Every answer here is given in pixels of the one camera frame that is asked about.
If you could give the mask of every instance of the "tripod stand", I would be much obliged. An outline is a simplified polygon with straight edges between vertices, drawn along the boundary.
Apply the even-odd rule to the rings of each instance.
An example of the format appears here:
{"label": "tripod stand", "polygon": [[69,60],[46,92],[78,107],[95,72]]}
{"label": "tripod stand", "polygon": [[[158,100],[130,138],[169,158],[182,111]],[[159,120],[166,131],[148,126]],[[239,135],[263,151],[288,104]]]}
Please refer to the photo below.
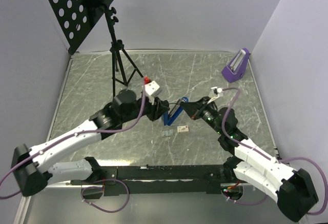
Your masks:
{"label": "tripod stand", "polygon": [[[122,85],[127,87],[128,84],[130,83],[133,75],[135,74],[135,72],[138,72],[138,74],[140,75],[141,78],[143,78],[143,75],[140,72],[140,70],[138,69],[138,67],[135,65],[135,63],[132,61],[131,57],[128,55],[126,50],[124,49],[124,44],[123,44],[122,40],[116,39],[114,25],[115,25],[115,23],[118,22],[118,19],[116,16],[113,16],[113,18],[111,18],[111,16],[113,14],[116,14],[116,10],[114,7],[112,7],[110,10],[108,9],[108,7],[105,7],[105,18],[106,18],[107,26],[109,29],[109,33],[111,34],[111,38],[112,38],[112,42],[111,42],[112,47],[110,49],[110,52],[112,53],[112,74],[113,74],[112,78],[113,78],[113,97],[114,97],[115,96],[115,82],[119,82]],[[129,62],[134,67],[134,70],[128,80],[125,75],[122,58],[121,58],[119,51],[122,51],[124,53],[124,55],[127,57]],[[117,64],[119,65],[119,69],[121,71],[123,81],[121,81],[115,77],[115,71],[118,72]]]}
{"label": "tripod stand", "polygon": [[[113,66],[113,96],[115,96],[115,82],[128,86],[135,72],[138,72],[140,77],[143,77],[143,75],[124,49],[123,42],[116,39],[114,24],[118,22],[118,19],[116,16],[111,18],[113,14],[116,14],[116,10],[113,7],[109,10],[113,1],[114,0],[49,0],[49,3],[70,45],[68,52],[71,55],[77,51],[78,47],[105,13],[108,29],[112,38],[112,47],[110,51],[112,53]],[[124,53],[134,67],[128,80],[124,72],[119,51]],[[115,71],[118,72],[117,65],[121,71],[123,81],[115,77]]]}

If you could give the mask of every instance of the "white backdrop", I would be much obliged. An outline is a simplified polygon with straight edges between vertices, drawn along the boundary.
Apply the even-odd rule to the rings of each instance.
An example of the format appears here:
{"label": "white backdrop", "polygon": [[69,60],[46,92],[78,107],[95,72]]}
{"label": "white backdrop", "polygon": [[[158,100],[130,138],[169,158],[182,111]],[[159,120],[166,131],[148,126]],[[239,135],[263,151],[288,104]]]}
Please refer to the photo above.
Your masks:
{"label": "white backdrop", "polygon": [[[47,0],[42,0],[68,47]],[[127,49],[253,50],[279,0],[115,0],[117,37]],[[79,48],[107,51],[102,17]]]}
{"label": "white backdrop", "polygon": [[[328,0],[281,0],[252,55],[251,63],[279,152],[305,156],[328,176]],[[294,162],[312,176],[322,206],[323,183],[308,163]],[[328,210],[308,216],[328,222]]]}
{"label": "white backdrop", "polygon": [[[0,177],[15,147],[45,141],[68,53],[39,0],[0,0]],[[18,190],[13,176],[0,195]],[[1,223],[13,223],[21,195],[0,200]]]}

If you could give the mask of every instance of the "small white box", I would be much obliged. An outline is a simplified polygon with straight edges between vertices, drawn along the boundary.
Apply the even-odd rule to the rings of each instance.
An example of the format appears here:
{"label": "small white box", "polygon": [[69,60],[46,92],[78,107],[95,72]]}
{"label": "small white box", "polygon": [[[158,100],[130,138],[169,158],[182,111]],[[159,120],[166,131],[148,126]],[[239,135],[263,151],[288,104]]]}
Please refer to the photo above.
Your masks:
{"label": "small white box", "polygon": [[151,103],[154,103],[155,97],[158,96],[158,94],[162,91],[159,84],[156,83],[156,81],[152,81],[145,85],[145,91],[146,95],[149,98],[149,101]]}
{"label": "small white box", "polygon": [[178,126],[178,133],[189,133],[188,126]]}
{"label": "small white box", "polygon": [[211,92],[209,94],[209,97],[222,97],[222,96],[223,96],[222,88],[211,87]]}

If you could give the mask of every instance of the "gray marble surface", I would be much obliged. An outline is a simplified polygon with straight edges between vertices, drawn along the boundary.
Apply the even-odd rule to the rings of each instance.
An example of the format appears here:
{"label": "gray marble surface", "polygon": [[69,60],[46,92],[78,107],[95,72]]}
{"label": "gray marble surface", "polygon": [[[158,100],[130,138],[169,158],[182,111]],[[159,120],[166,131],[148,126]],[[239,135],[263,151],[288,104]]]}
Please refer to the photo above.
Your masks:
{"label": "gray marble surface", "polygon": [[[234,107],[238,127],[254,143],[274,155],[268,125],[249,67],[244,77],[232,84],[221,75],[221,70],[234,53],[130,55],[144,75],[162,86],[159,97],[171,103],[183,96],[190,101],[199,100],[207,96],[213,86],[241,88],[242,94]],[[123,64],[127,76],[130,76],[133,67],[125,57]],[[74,56],[51,138],[77,127],[112,99],[111,66],[110,54]],[[116,92],[123,88],[117,83]],[[133,77],[128,88],[140,93],[141,79],[138,75]],[[234,91],[225,92],[223,97],[217,99],[217,106],[226,106],[234,94]],[[188,125],[190,132],[177,134],[177,126],[180,125]],[[222,164],[230,156],[220,147],[217,133],[202,120],[193,121],[182,112],[170,127],[174,135],[161,137],[161,130],[167,128],[161,120],[152,123],[143,117],[133,129],[76,151],[63,161],[94,156],[103,165],[115,166],[204,165]]]}

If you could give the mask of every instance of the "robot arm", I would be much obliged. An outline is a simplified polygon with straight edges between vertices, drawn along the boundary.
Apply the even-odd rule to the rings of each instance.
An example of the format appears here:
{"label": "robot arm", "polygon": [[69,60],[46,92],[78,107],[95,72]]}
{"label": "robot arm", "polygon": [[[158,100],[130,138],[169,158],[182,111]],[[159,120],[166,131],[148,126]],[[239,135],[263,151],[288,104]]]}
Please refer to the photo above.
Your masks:
{"label": "robot arm", "polygon": [[[143,114],[149,120],[154,121],[169,110],[169,102],[162,101],[156,97],[159,93],[159,86],[155,82],[146,85],[146,103]],[[86,133],[78,132],[86,130],[116,130],[121,129],[123,123],[137,118],[141,106],[141,98],[136,100],[136,94],[131,90],[122,90],[113,101],[97,111],[88,120],[73,130],[44,144],[33,146],[30,149],[26,145],[21,145],[14,150],[12,167],[35,154],[42,152],[24,166],[14,171],[14,176],[23,196],[31,196],[47,185],[71,179],[86,180],[93,182],[99,179],[101,168],[93,157],[86,157],[77,162],[59,162],[65,156],[98,141],[101,141],[112,134],[110,133]],[[76,134],[64,142],[43,152],[49,145],[59,139]]]}
{"label": "robot arm", "polygon": [[229,137],[226,136],[222,130],[222,120],[227,108],[218,110],[210,100],[209,97],[203,97],[197,102],[180,105],[191,119],[202,118],[221,135],[218,139],[220,145],[233,155],[224,163],[226,177],[236,177],[254,185],[272,198],[285,216],[299,221],[318,202],[309,173],[281,164],[257,147],[237,128],[238,120],[233,109],[224,124]]}

